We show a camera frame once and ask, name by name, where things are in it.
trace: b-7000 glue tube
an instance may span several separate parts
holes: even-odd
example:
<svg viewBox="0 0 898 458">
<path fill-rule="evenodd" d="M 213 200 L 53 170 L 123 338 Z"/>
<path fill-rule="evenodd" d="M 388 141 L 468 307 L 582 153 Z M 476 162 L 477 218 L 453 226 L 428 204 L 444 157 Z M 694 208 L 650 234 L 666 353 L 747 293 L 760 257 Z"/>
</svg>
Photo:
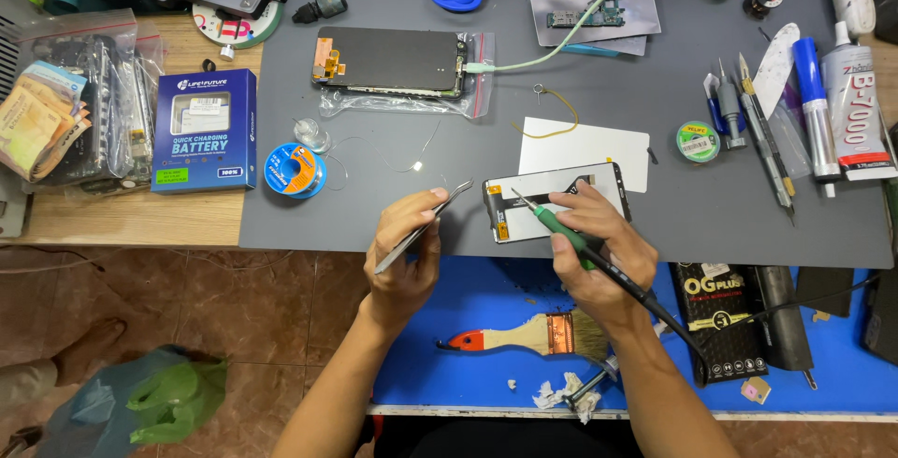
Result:
<svg viewBox="0 0 898 458">
<path fill-rule="evenodd" d="M 792 44 L 792 54 L 795 55 L 795 70 L 798 72 L 798 86 L 801 88 L 801 107 L 807 123 L 807 139 L 811 143 L 814 177 L 824 185 L 826 196 L 832 198 L 836 196 L 834 182 L 840 179 L 841 169 L 836 160 L 826 92 L 820 83 L 814 39 L 798 39 Z"/>
<path fill-rule="evenodd" d="M 845 176 L 851 181 L 898 177 L 893 152 L 883 142 L 873 56 L 869 47 L 851 43 L 843 21 L 836 24 L 836 48 L 821 61 L 820 71 Z"/>
</svg>

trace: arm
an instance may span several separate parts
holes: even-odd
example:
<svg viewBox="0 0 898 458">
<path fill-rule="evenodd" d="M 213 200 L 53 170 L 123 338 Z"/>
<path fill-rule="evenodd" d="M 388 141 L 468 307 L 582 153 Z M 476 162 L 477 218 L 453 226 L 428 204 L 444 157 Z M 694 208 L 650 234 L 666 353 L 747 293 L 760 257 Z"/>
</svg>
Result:
<svg viewBox="0 0 898 458">
<path fill-rule="evenodd" d="M 393 340 L 424 305 L 439 277 L 439 222 L 431 210 L 445 202 L 443 188 L 406 196 L 381 213 L 368 248 L 365 274 L 371 292 L 337 352 L 321 372 L 277 441 L 273 458 L 345 457 L 355 450 L 377 371 Z M 421 236 L 419 258 L 399 257 L 375 275 L 377 263 L 419 226 L 433 223 Z"/>
<path fill-rule="evenodd" d="M 552 193 L 570 207 L 556 214 L 565 226 L 605 239 L 612 263 L 648 288 L 657 251 L 594 188 L 578 182 L 579 195 Z M 648 312 L 599 270 L 580 267 L 564 235 L 552 235 L 555 271 L 578 306 L 601 328 L 621 365 L 630 423 L 646 458 L 737 457 L 720 425 L 680 375 L 652 329 Z"/>
</svg>

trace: person's left hand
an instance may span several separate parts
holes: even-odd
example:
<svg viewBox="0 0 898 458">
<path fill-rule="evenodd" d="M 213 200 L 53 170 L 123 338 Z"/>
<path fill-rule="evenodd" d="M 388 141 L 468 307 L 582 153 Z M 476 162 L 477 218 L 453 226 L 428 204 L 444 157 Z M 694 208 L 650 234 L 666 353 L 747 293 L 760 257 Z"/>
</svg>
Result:
<svg viewBox="0 0 898 458">
<path fill-rule="evenodd" d="M 381 212 L 375 240 L 368 248 L 365 275 L 371 283 L 371 294 L 365 297 L 360 311 L 369 313 L 386 330 L 401 329 L 434 290 L 440 275 L 439 221 L 434 222 L 433 208 L 445 202 L 449 194 L 443 188 L 420 191 L 399 199 Z M 419 237 L 418 259 L 407 263 L 405 256 L 380 274 L 377 264 L 394 247 L 418 227 L 432 223 Z"/>
</svg>

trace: blue mat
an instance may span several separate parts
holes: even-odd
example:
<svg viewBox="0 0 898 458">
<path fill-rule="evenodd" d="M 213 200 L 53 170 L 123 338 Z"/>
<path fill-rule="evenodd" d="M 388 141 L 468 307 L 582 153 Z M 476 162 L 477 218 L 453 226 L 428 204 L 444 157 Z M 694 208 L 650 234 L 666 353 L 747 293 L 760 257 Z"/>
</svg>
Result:
<svg viewBox="0 0 898 458">
<path fill-rule="evenodd" d="M 855 282 L 867 276 L 855 272 Z M 793 269 L 793 278 L 797 269 Z M 679 314 L 667 264 L 659 264 L 653 285 L 658 300 Z M 697 390 L 713 410 L 898 412 L 898 367 L 859 346 L 863 326 L 863 291 L 855 291 L 851 316 L 811 321 L 814 311 L 802 308 L 814 355 L 812 371 L 819 390 L 812 391 L 801 372 L 771 367 L 765 376 L 772 391 L 764 405 L 739 393 L 742 381 L 712 384 Z M 477 328 L 507 329 L 533 314 L 569 311 L 573 300 L 561 290 L 551 260 L 489 257 L 443 257 L 440 281 L 424 308 L 393 344 L 377 377 L 374 402 L 398 405 L 534 407 L 531 397 L 544 381 L 564 387 L 564 372 L 585 380 L 598 367 L 574 355 L 540 356 L 529 349 L 504 348 L 478 353 L 444 351 L 434 346 L 458 333 Z M 662 336 L 665 348 L 691 383 L 686 345 L 674 334 Z M 511 391 L 507 380 L 517 381 Z M 601 385 L 600 408 L 626 408 L 623 385 Z"/>
</svg>

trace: foot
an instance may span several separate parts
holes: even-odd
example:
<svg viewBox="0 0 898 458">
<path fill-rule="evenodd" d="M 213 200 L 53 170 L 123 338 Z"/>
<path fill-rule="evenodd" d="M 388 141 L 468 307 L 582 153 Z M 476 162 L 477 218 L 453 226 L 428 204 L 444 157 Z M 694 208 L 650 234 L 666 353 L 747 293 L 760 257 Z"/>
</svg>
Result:
<svg viewBox="0 0 898 458">
<path fill-rule="evenodd" d="M 119 318 L 97 321 L 81 338 L 58 352 L 51 360 L 57 366 L 57 386 L 80 383 L 97 356 L 125 333 L 128 323 Z"/>
</svg>

